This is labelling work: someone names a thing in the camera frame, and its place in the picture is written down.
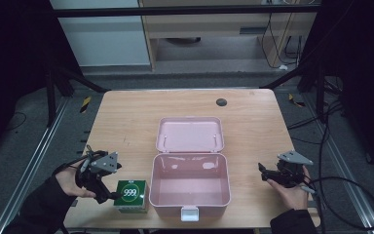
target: green cube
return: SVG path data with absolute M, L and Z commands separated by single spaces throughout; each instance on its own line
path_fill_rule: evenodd
M 117 193 L 121 197 L 114 201 L 123 214 L 145 214 L 148 212 L 148 185 L 145 180 L 119 180 Z

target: black sleeve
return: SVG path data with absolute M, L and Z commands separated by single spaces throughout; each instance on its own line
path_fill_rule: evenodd
M 273 234 L 317 234 L 317 230 L 307 210 L 289 210 L 270 221 Z
M 75 199 L 66 195 L 52 176 L 26 197 L 3 233 L 56 233 Z

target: gray floor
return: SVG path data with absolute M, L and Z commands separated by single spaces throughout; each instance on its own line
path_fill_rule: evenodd
M 98 85 L 112 90 L 123 89 L 183 89 L 183 88 L 257 88 L 280 78 L 286 71 L 270 67 L 264 60 L 263 52 L 255 37 L 244 38 L 202 38 L 199 43 L 186 40 L 162 40 L 157 55 L 157 66 L 153 71 L 123 70 L 117 74 L 95 75 L 88 78 Z M 301 101 L 310 103 L 315 92 L 300 95 L 295 89 L 298 79 L 294 78 L 278 87 L 275 94 L 287 126 L 311 118 L 313 111 L 299 107 L 288 100 L 293 93 Z M 73 83 L 74 97 L 58 97 L 58 104 L 65 104 L 63 117 L 55 130 L 54 137 L 44 150 L 42 161 L 38 162 L 36 172 L 26 185 L 25 195 L 36 188 L 63 162 L 78 157 L 85 147 L 87 131 L 91 129 L 102 94 Z M 86 113 L 79 113 L 83 99 L 92 97 Z M 327 102 L 337 97 L 327 95 Z M 46 132 L 47 105 L 45 90 L 39 90 L 19 100 L 17 114 L 9 129 L 0 140 L 0 215 L 4 212 L 12 193 L 18 188 L 23 172 Z M 357 140 L 355 132 L 347 119 L 338 111 L 329 118 L 331 138 L 326 142 L 322 156 L 323 176 L 351 175 L 374 195 L 374 165 L 365 160 L 365 150 Z M 318 176 L 319 146 L 321 124 L 312 123 L 305 127 L 290 130 L 295 149 L 315 162 L 310 168 L 311 176 Z M 324 185 L 329 204 L 338 214 L 361 225 L 357 215 L 357 198 L 349 193 L 350 189 L 338 181 Z M 359 231 L 340 221 L 329 210 L 324 210 L 326 233 L 367 233 Z M 261 230 L 270 233 L 269 229 Z

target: black cable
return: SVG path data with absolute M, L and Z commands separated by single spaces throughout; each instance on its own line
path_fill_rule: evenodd
M 358 188 L 360 188 L 362 190 L 362 192 L 366 193 L 366 195 L 368 196 L 368 198 L 370 198 L 372 200 L 372 202 L 374 203 L 374 196 L 372 195 L 371 192 L 369 192 L 369 190 L 365 189 L 362 185 L 360 185 L 359 183 L 357 182 L 354 182 L 353 180 L 350 180 L 350 179 L 347 179 L 347 178 L 344 178 L 344 177 L 339 177 L 339 176 L 325 176 L 325 177 L 320 177 L 318 179 L 314 179 L 310 182 L 310 184 L 314 184 L 314 183 L 317 183 L 317 182 L 321 182 L 321 181 L 324 181 L 324 180 L 343 180 L 345 182 L 349 182 L 355 186 L 357 186 Z M 323 195 L 323 192 L 320 191 L 321 194 L 322 194 L 322 197 L 323 197 L 323 203 L 326 205 L 326 207 L 335 215 L 337 216 L 339 219 L 341 219 L 343 222 L 347 223 L 348 225 L 356 228 L 356 229 L 359 229 L 359 230 L 362 230 L 362 231 L 370 231 L 370 230 L 374 230 L 374 226 L 371 226 L 371 227 L 363 227 L 363 226 L 359 226 L 359 225 L 356 225 L 356 224 L 353 224 L 352 222 L 349 222 L 347 219 L 341 217 L 339 214 L 337 214 L 333 209 L 332 207 L 329 205 L 329 202 L 325 199 L 325 196 Z
M 325 129 L 324 129 L 324 132 L 323 132 L 323 136 L 322 136 L 322 139 L 321 139 L 321 143 L 320 143 L 320 148 L 319 148 L 319 153 L 318 153 L 318 179 L 315 179 L 313 181 L 311 181 L 311 183 L 315 183 L 315 182 L 318 182 L 319 183 L 319 190 L 320 190 L 320 194 L 321 194 L 321 197 L 320 199 L 323 201 L 323 203 L 326 205 L 326 207 L 336 216 L 338 217 L 340 220 L 342 220 L 343 222 L 347 223 L 348 225 L 350 225 L 351 227 L 353 228 L 356 228 L 356 229 L 359 229 L 359 230 L 363 230 L 363 231 L 370 231 L 370 230 L 374 230 L 374 226 L 371 226 L 371 227 L 363 227 L 363 226 L 359 226 L 359 225 L 356 225 L 350 221 L 348 221 L 347 219 L 341 217 L 339 214 L 337 214 L 332 208 L 331 206 L 329 205 L 329 202 L 327 201 L 326 199 L 326 196 L 324 194 L 324 191 L 323 191 L 323 184 L 322 184 L 322 181 L 323 180 L 328 180 L 328 179 L 341 179 L 341 180 L 344 180 L 344 181 L 347 181 L 347 182 L 350 182 L 354 185 L 356 185 L 357 187 L 359 187 L 360 189 L 362 189 L 362 191 L 364 193 L 366 193 L 366 195 L 368 195 L 369 198 L 372 199 L 372 201 L 374 202 L 374 196 L 369 192 L 367 191 L 363 186 L 361 186 L 360 184 L 352 181 L 352 180 L 349 180 L 347 178 L 343 178 L 343 177 L 338 177 L 338 176 L 327 176 L 327 177 L 322 177 L 321 176 L 321 166 L 322 166 L 322 151 L 323 151 L 323 146 L 324 146 L 324 143 L 325 143 L 325 140 L 326 140 L 326 136 L 328 135 L 328 131 L 329 131 L 329 121 L 328 121 L 328 117 L 329 115 L 327 115 L 325 117 L 325 122 L 324 122 L 324 125 L 325 125 Z M 324 228 L 324 225 L 322 227 L 322 233 L 325 233 L 325 228 Z
M 278 48 L 278 45 L 276 43 L 276 40 L 275 40 L 275 37 L 273 35 L 273 30 L 272 30 L 272 13 L 269 14 L 269 20 L 267 22 L 267 26 L 266 26 L 266 30 L 265 32 L 263 33 L 263 36 L 262 36 L 262 51 L 263 51 L 263 54 L 266 58 L 266 61 L 268 63 L 268 65 L 271 67 L 271 68 L 279 68 L 279 66 L 273 66 L 269 63 L 269 60 L 268 60 L 268 57 L 267 57 L 267 54 L 266 54 L 266 51 L 264 50 L 264 37 L 266 35 L 266 33 L 268 32 L 268 29 L 270 29 L 270 34 L 272 36 L 272 41 L 273 41 L 273 44 L 275 45 L 275 49 L 276 49 L 276 56 L 278 57 L 278 59 L 284 64 L 284 65 L 291 65 L 291 64 L 294 64 L 296 62 L 286 62 L 286 61 L 283 61 L 281 59 L 281 56 L 279 55 L 279 48 Z
M 311 141 L 307 141 L 307 140 L 304 140 L 304 139 L 296 138 L 296 137 L 293 137 L 293 136 L 291 136 L 290 138 L 295 139 L 295 140 L 299 140 L 299 141 L 302 141 L 302 142 L 305 142 L 305 143 L 309 143 L 309 144 L 320 144 L 320 142 L 311 142 Z
M 297 123 L 294 123 L 294 124 L 292 124 L 292 125 L 289 125 L 289 126 L 287 127 L 287 129 L 288 129 L 288 130 L 293 130 L 293 129 L 301 128 L 301 127 L 303 127 L 303 126 L 306 126 L 306 125 L 308 125 L 308 124 L 310 124 L 310 123 L 315 122 L 317 119 L 319 119 L 319 118 L 321 118 L 321 117 L 323 117 L 323 116 L 331 115 L 331 114 L 333 114 L 334 112 L 336 112 L 336 111 L 338 111 L 338 110 L 341 109 L 341 108 L 338 108 L 338 107 L 341 106 L 342 103 L 339 103 L 339 104 L 337 104 L 337 105 L 334 106 L 334 107 L 330 107 L 333 103 L 331 103 L 331 104 L 329 105 L 328 110 L 327 110 L 326 112 L 324 112 L 323 114 L 320 114 L 320 115 L 318 115 L 318 116 L 311 117 L 311 118 L 309 118 L 309 119 L 305 119 L 305 120 L 299 121 L 299 122 L 297 122 Z

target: human hand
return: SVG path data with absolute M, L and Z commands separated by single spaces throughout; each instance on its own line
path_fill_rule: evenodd
M 73 166 L 78 167 L 79 165 L 80 162 L 74 164 Z M 58 181 L 63 192 L 68 196 L 94 198 L 96 196 L 95 193 L 91 192 L 90 190 L 78 187 L 78 185 L 75 182 L 76 173 L 76 168 L 68 167 L 56 174 L 56 180 Z
M 303 166 L 303 172 L 305 174 L 305 182 L 309 183 L 309 172 L 305 166 Z M 300 186 L 294 186 L 291 188 L 283 187 L 272 179 L 267 179 L 267 182 L 279 192 L 284 205 L 289 209 L 294 210 L 306 210 L 308 209 L 308 193 L 303 190 Z

